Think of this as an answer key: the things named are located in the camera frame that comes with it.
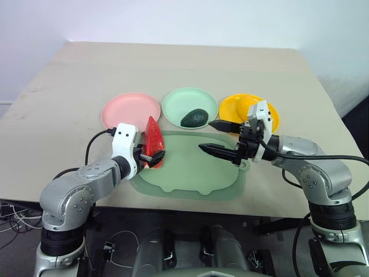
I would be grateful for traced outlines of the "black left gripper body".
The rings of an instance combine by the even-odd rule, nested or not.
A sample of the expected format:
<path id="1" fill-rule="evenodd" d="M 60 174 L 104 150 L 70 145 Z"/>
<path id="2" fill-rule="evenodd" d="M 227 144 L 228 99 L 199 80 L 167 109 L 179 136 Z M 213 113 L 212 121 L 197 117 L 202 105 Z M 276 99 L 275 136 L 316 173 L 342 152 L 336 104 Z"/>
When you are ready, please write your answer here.
<path id="1" fill-rule="evenodd" d="M 137 171 L 141 171 L 149 162 L 149 156 L 145 153 L 146 145 L 144 144 L 144 138 L 144 133 L 138 131 L 133 139 L 133 159 Z"/>

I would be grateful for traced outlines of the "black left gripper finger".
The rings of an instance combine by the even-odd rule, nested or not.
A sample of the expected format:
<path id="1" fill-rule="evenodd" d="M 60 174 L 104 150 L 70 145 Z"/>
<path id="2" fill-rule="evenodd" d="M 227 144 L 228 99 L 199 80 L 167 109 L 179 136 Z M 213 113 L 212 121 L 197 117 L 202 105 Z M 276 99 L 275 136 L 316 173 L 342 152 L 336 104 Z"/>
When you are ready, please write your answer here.
<path id="1" fill-rule="evenodd" d="M 165 150 L 160 150 L 156 152 L 153 156 L 140 154 L 139 160 L 142 162 L 145 162 L 148 165 L 148 167 L 154 167 L 161 162 L 164 156 L 165 156 Z"/>

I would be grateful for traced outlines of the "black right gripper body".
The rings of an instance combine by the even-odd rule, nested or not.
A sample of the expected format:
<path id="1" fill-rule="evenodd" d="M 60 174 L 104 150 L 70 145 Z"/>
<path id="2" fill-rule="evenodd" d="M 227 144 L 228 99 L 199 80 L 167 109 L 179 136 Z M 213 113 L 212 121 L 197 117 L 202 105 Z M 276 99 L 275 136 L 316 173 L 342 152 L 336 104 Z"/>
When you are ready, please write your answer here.
<path id="1" fill-rule="evenodd" d="M 238 124 L 236 130 L 239 131 L 239 141 L 235 148 L 234 164 L 240 165 L 243 159 L 259 162 L 264 151 L 263 146 L 259 142 L 263 139 L 265 130 L 262 121 L 257 121 L 254 127 L 247 126 L 245 123 Z"/>

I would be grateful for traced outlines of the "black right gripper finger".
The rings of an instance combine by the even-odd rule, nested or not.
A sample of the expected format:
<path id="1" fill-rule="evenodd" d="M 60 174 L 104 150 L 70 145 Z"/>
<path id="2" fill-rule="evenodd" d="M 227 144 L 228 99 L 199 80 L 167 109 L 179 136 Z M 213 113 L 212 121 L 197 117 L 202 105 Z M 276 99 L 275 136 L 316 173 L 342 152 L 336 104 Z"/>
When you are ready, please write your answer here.
<path id="1" fill-rule="evenodd" d="M 215 158 L 227 160 L 233 164 L 240 164 L 240 159 L 237 157 L 237 151 L 234 149 L 228 149 L 223 145 L 213 143 L 199 144 L 198 147 Z"/>
<path id="2" fill-rule="evenodd" d="M 234 134 L 239 134 L 240 128 L 241 128 L 241 124 L 239 123 L 225 121 L 221 119 L 210 121 L 208 122 L 208 125 L 220 132 L 234 133 Z"/>

